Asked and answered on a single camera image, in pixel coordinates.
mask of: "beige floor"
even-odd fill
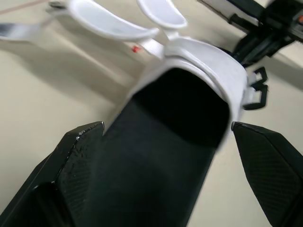
[[[47,16],[46,3],[8,10],[29,2],[35,1],[0,1],[0,21],[36,22]],[[97,2],[127,20],[154,26],[135,0]],[[243,36],[195,0],[174,2],[188,19],[183,35],[226,48]],[[163,35],[157,40],[165,42]],[[295,44],[262,62],[269,74],[268,106],[246,112],[243,121],[282,133],[303,153],[300,48]],[[34,44],[0,42],[0,211],[65,132],[94,121],[109,124],[149,59],[68,17],[54,22]],[[188,226],[270,226],[246,181],[234,138],[216,156]]]

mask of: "white strap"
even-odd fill
[[[158,43],[154,39],[145,39],[137,42],[141,47],[143,47],[149,54],[162,59],[163,58],[163,45]]]

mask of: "red dot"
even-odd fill
[[[132,50],[134,53],[138,53],[138,51],[141,50],[141,48],[139,46],[133,46]]]

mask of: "black plastic clip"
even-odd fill
[[[268,93],[268,86],[264,83],[267,81],[267,73],[264,67],[261,67],[254,71],[255,74],[260,74],[261,79],[257,82],[251,84],[251,87],[254,88],[256,91],[261,92],[261,99],[259,103],[250,103],[243,106],[244,110],[258,110],[262,109],[266,106],[267,103],[267,93]]]

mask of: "white curved handle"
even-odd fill
[[[142,12],[154,23],[168,30],[183,28],[186,19],[171,0],[137,0]]]
[[[137,42],[159,32],[157,28],[147,29],[123,20],[92,0],[72,0],[68,10],[81,25],[105,38]]]

